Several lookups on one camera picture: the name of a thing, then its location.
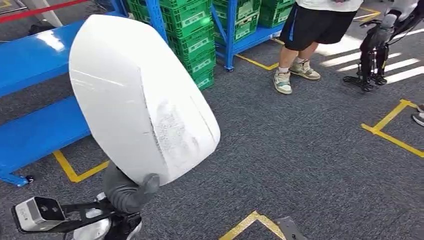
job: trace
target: shoe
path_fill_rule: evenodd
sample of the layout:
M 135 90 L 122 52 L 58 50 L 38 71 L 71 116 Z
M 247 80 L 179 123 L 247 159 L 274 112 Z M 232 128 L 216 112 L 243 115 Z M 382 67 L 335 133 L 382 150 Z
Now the shoe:
M 290 72 L 275 71 L 274 86 L 275 89 L 282 94 L 292 94 L 292 86 L 290 86 Z
M 424 127 L 424 112 L 412 113 L 412 118 L 415 122 Z
M 309 80 L 318 80 L 321 78 L 321 75 L 311 68 L 309 60 L 294 62 L 288 70 Z
M 416 106 L 416 109 L 418 109 L 418 112 L 424 113 L 424 104 L 420 104 L 420 105 Z

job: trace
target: green plastic crate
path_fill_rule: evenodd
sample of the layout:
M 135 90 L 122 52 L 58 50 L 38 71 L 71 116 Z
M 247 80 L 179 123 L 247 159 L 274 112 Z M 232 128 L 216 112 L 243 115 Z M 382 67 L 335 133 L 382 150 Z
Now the green plastic crate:
M 280 8 L 260 7 L 259 24 L 268 28 L 280 25 L 289 18 L 292 5 Z
M 238 0 L 235 21 L 246 18 L 255 12 L 259 11 L 262 0 Z M 213 0 L 216 14 L 222 19 L 227 19 L 228 1 L 227 0 Z
M 203 72 L 199 77 L 193 77 L 193 80 L 200 90 L 209 88 L 214 84 L 214 69 Z
M 196 60 L 184 61 L 180 59 L 180 61 L 193 78 L 198 78 L 205 71 L 215 67 L 215 64 L 217 63 L 215 47 L 197 56 Z
M 135 20 L 150 23 L 149 11 L 144 0 L 127 0 L 127 2 Z
M 267 6 L 270 9 L 279 9 L 293 5 L 296 0 L 263 0 L 262 6 Z
M 215 48 L 214 24 L 210 22 L 207 26 L 198 29 L 186 38 L 168 36 L 169 47 L 178 58 L 186 61 L 194 60 L 204 51 Z
M 177 9 L 185 4 L 195 2 L 197 0 L 160 0 L 159 4 L 169 9 Z
M 177 9 L 162 7 L 163 21 L 170 36 L 185 38 L 212 22 L 212 0 L 197 0 Z
M 259 12 L 255 13 L 254 15 L 246 17 L 245 19 L 242 19 L 235 24 L 235 33 L 234 33 L 235 43 L 237 43 L 238 41 L 244 39 L 245 37 L 249 36 L 250 34 L 256 31 L 256 28 L 258 26 L 258 18 L 259 18 Z M 224 39 L 221 36 L 221 33 L 217 27 L 215 27 L 214 35 L 215 35 L 216 42 L 220 44 L 225 44 Z
M 150 23 L 145 0 L 127 0 L 135 20 Z M 168 36 L 185 38 L 212 23 L 212 0 L 196 0 L 179 8 L 161 6 L 162 18 Z

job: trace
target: humanoid robot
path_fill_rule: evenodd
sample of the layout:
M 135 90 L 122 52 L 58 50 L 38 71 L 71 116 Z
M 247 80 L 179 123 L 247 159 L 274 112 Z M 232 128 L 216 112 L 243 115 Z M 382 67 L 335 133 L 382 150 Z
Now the humanoid robot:
M 376 85 L 384 85 L 387 81 L 385 65 L 389 56 L 389 46 L 398 42 L 392 41 L 396 35 L 408 33 L 424 18 L 424 0 L 395 0 L 384 15 L 383 20 L 370 20 L 362 27 L 375 25 L 368 30 L 367 36 L 360 45 L 360 63 L 357 77 L 346 76 L 345 82 L 359 86 L 369 92 Z

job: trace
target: floor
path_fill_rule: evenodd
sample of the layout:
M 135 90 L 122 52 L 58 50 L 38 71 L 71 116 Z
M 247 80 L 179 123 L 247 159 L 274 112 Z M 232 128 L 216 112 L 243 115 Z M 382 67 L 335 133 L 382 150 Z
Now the floor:
M 369 0 L 363 7 L 383 12 L 385 3 Z M 355 39 L 361 42 L 367 30 L 358 21 L 372 13 L 361 9 L 347 32 L 350 37 L 318 50 L 311 62 L 322 79 L 294 76 L 293 95 L 274 89 L 272 70 L 239 57 L 234 72 L 217 65 L 215 84 L 203 94 L 219 123 L 221 142 L 215 153 L 163 186 L 144 206 L 138 239 L 281 239 L 266 221 L 242 226 L 243 220 L 259 215 L 262 220 L 290 216 L 311 240 L 422 239 L 423 158 L 362 124 L 375 126 L 401 100 L 424 103 L 424 24 L 391 46 L 395 56 L 386 75 L 393 83 L 364 94 L 342 78 L 356 72 L 343 68 L 357 62 L 349 56 L 359 51 Z M 271 66 L 278 61 L 279 48 L 269 40 L 241 55 Z M 0 124 L 69 95 L 72 89 L 63 75 L 2 97 Z M 411 119 L 415 111 L 405 107 L 381 132 L 422 153 L 424 128 Z M 78 175 L 108 159 L 92 137 L 60 151 Z M 0 182 L 4 240 L 62 239 L 18 233 L 10 214 L 13 205 L 33 196 L 63 204 L 90 201 L 102 191 L 103 171 L 71 182 L 53 154 L 17 174 L 36 180 L 21 188 Z

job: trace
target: yellow tape marking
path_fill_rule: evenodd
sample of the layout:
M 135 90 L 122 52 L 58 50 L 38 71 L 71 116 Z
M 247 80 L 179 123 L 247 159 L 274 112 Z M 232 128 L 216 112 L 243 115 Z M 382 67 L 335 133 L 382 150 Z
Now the yellow tape marking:
M 411 153 L 420 156 L 421 158 L 424 158 L 424 151 L 420 151 L 384 132 L 381 131 L 381 129 L 383 129 L 394 117 L 396 117 L 396 115 L 398 115 L 403 109 L 405 109 L 406 107 L 412 107 L 412 108 L 416 108 L 417 105 L 408 101 L 408 100 L 404 100 L 401 99 L 399 105 L 397 105 L 389 114 L 387 114 L 387 116 L 385 116 L 381 121 L 379 121 L 374 127 L 372 126 L 368 126 L 364 123 L 361 124 L 361 127 L 363 129 L 366 129 L 368 131 L 370 131 L 371 133 L 380 136 L 396 145 L 398 145 L 399 147 L 410 151 Z
M 279 44 L 281 44 L 281 45 L 284 45 L 284 42 L 283 42 L 283 41 L 281 41 L 281 40 L 279 40 L 279 39 L 271 38 L 271 40 L 272 40 L 272 41 L 274 41 L 274 42 L 277 42 L 277 43 L 279 43 Z M 248 61 L 249 63 L 252 63 L 252 64 L 254 64 L 254 65 L 258 66 L 258 67 L 261 67 L 261 68 L 263 68 L 263 69 L 266 69 L 266 70 L 268 70 L 268 71 L 271 71 L 271 70 L 275 69 L 275 68 L 276 68 L 276 67 L 278 67 L 278 65 L 279 65 L 279 63 L 277 62 L 277 63 L 274 63 L 274 64 L 272 64 L 272 65 L 265 66 L 265 65 L 263 65 L 262 63 L 259 63 L 259 62 L 255 61 L 255 60 L 252 60 L 252 59 L 247 58 L 247 57 L 245 57 L 245 56 L 242 56 L 242 55 L 240 55 L 240 54 L 236 54 L 236 56 L 237 56 L 237 57 L 239 57 L 239 58 L 241 58 L 241 59 L 244 59 L 244 60 Z
M 224 236 L 220 237 L 219 240 L 233 240 L 239 234 L 241 234 L 244 230 L 246 230 L 252 223 L 256 220 L 261 222 L 265 227 L 271 230 L 275 235 L 277 235 L 280 239 L 286 240 L 284 234 L 281 232 L 280 228 L 269 218 L 264 215 L 260 215 L 258 212 L 254 211 L 245 219 L 243 219 L 239 224 L 237 224 L 233 229 L 228 231 Z
M 378 15 L 381 14 L 380 11 L 370 9 L 370 8 L 366 8 L 366 7 L 362 7 L 362 6 L 360 7 L 360 9 L 373 13 L 372 15 L 367 16 L 364 19 L 362 19 L 361 22 L 368 22 L 369 20 L 371 20 L 371 19 L 373 19 L 373 18 L 375 18 L 375 17 L 377 17 Z
M 378 131 L 382 130 L 393 118 L 395 118 L 400 112 L 402 112 L 403 109 L 409 106 L 410 103 L 410 101 L 401 99 L 399 105 L 397 105 L 389 114 L 387 114 L 387 116 L 385 116 L 381 121 L 379 121 L 374 126 L 374 129 Z
M 276 42 L 276 43 L 279 43 L 279 44 L 281 44 L 281 45 L 285 45 L 285 43 L 284 43 L 283 41 L 281 41 L 280 39 L 277 39 L 277 38 L 271 38 L 271 40 L 272 40 L 272 41 L 274 41 L 274 42 Z
M 9 0 L 3 0 L 2 2 L 4 3 L 4 5 L 0 5 L 0 9 L 12 6 Z
M 56 158 L 57 162 L 62 167 L 63 171 L 66 173 L 69 180 L 73 183 L 79 183 L 82 180 L 93 176 L 94 174 L 96 174 L 96 173 L 100 172 L 101 170 L 107 168 L 108 164 L 109 164 L 109 161 L 103 162 L 102 164 L 84 172 L 83 174 L 78 175 L 74 171 L 71 164 L 68 162 L 68 160 L 65 158 L 64 154 L 60 150 L 54 151 L 53 155 Z

